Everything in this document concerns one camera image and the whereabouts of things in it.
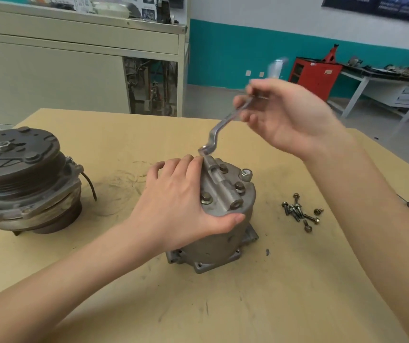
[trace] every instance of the wrench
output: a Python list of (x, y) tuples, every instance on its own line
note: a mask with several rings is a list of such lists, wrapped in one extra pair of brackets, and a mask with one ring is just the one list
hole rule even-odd
[[(276, 59), (274, 62), (272, 62), (268, 66), (268, 78), (279, 78), (279, 76), (281, 75), (282, 67), (287, 62), (288, 59), (286, 57)], [(229, 122), (235, 120), (239, 116), (241, 111), (247, 109), (255, 97), (256, 96), (249, 96), (246, 102), (241, 107), (234, 110), (224, 119), (219, 121), (219, 123), (216, 126), (214, 126), (209, 132), (208, 143), (206, 143), (206, 145), (198, 149), (198, 154), (200, 154), (201, 156), (211, 155), (217, 148), (217, 136), (220, 130), (222, 130)]]

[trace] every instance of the yellow tabletop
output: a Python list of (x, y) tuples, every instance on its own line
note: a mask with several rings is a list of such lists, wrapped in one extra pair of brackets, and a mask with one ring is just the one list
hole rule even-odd
[[(0, 231), (0, 291), (122, 222), (150, 164), (196, 155), (214, 125), (52, 109), (19, 124), (54, 133), (62, 152), (84, 166), (98, 202), (84, 180), (83, 211), (73, 225), (50, 235)], [(362, 133), (349, 132), (409, 200), (409, 165)], [(201, 275), (159, 255), (85, 301), (46, 342), (408, 342), (300, 160), (271, 148), (240, 122), (222, 131), (214, 156), (253, 170), (251, 223), (260, 239), (244, 247), (239, 260)], [(325, 209), (310, 235), (281, 206), (294, 192), (306, 212)]]

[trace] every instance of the person's right hand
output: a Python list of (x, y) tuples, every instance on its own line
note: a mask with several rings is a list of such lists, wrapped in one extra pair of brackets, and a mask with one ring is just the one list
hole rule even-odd
[[(302, 160), (347, 135), (330, 107), (302, 86), (278, 79), (251, 80), (246, 91), (266, 98), (255, 98), (241, 112), (241, 120), (272, 146)], [(233, 104), (239, 108), (246, 99), (236, 96)]]

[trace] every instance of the dark wall poster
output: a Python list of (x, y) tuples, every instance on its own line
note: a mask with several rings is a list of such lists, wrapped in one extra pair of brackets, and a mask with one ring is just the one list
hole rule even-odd
[(409, 20), (409, 0), (324, 0), (322, 6)]

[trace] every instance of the pile of bolts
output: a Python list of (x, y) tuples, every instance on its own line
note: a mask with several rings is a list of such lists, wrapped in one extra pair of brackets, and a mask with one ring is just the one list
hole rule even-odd
[[(318, 225), (320, 222), (320, 219), (317, 217), (311, 217), (310, 215), (303, 213), (302, 205), (298, 203), (298, 199), (300, 198), (299, 194), (297, 193), (293, 194), (293, 198), (294, 198), (293, 204), (282, 202), (282, 207), (284, 207), (286, 215), (292, 215), (292, 217), (294, 217), (295, 220), (298, 222), (300, 222), (301, 219), (303, 219), (303, 224), (305, 224), (305, 231), (307, 233), (311, 233), (312, 227), (308, 224), (308, 220), (312, 221), (315, 225)], [(322, 212), (323, 212), (322, 208), (316, 208), (314, 210), (314, 215), (319, 216), (321, 215)]]

